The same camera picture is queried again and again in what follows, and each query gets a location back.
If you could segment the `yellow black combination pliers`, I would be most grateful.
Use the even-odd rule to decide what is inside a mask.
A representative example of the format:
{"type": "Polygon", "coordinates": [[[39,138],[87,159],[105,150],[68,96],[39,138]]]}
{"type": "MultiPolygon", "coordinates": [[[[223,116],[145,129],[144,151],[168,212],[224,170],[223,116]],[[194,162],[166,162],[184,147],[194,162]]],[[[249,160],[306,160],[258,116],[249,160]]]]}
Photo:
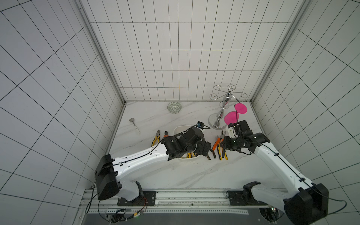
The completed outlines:
{"type": "Polygon", "coordinates": [[[219,160],[223,160],[223,159],[228,160],[226,152],[217,151],[217,153],[219,156],[219,160]]]}

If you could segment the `white plastic storage box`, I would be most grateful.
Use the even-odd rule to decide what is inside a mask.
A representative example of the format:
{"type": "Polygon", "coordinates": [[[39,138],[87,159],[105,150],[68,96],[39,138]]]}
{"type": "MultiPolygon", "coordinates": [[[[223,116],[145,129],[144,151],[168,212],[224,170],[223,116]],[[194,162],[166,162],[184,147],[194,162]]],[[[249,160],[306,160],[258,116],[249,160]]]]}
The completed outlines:
{"type": "Polygon", "coordinates": [[[190,139],[195,136],[203,137],[202,131],[198,129],[195,125],[175,135],[178,144],[180,145],[180,149],[176,152],[177,158],[190,159],[187,158],[188,153],[184,151],[184,148],[185,145],[190,142],[190,139]]]}

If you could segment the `black orange long-nose pliers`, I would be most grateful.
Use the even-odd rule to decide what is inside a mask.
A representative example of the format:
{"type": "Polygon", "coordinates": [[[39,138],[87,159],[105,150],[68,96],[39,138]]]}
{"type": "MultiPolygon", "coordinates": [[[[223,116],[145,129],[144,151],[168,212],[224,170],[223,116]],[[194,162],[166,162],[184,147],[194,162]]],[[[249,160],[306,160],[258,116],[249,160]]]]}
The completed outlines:
{"type": "Polygon", "coordinates": [[[209,151],[210,158],[211,158],[211,155],[213,156],[214,159],[216,159],[216,154],[215,154],[215,152],[213,150],[209,151]]]}

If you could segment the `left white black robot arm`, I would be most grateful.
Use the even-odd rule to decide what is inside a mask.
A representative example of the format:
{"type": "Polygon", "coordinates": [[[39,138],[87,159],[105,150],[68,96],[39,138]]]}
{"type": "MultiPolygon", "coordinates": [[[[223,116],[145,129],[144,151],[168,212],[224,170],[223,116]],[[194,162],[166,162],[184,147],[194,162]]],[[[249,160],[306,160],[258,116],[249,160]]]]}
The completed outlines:
{"type": "Polygon", "coordinates": [[[143,197],[143,190],[137,181],[126,177],[154,164],[181,158],[187,153],[208,156],[212,144],[205,140],[201,130],[189,129],[185,133],[164,137],[158,144],[146,150],[125,157],[103,156],[95,170],[97,199],[104,201],[114,196],[131,202],[143,197]]]}

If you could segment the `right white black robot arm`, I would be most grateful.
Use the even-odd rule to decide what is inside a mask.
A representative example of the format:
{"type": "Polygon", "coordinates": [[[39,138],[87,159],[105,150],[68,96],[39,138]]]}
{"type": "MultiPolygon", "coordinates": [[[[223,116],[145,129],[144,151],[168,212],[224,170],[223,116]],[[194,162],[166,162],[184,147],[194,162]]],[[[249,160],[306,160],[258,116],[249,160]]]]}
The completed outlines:
{"type": "Polygon", "coordinates": [[[292,166],[262,133],[225,136],[220,146],[229,151],[248,149],[260,158],[284,184],[287,192],[266,187],[258,181],[244,185],[242,198],[247,204],[263,202],[283,211],[295,225],[310,225],[328,215],[329,191],[315,184],[292,166]]]}

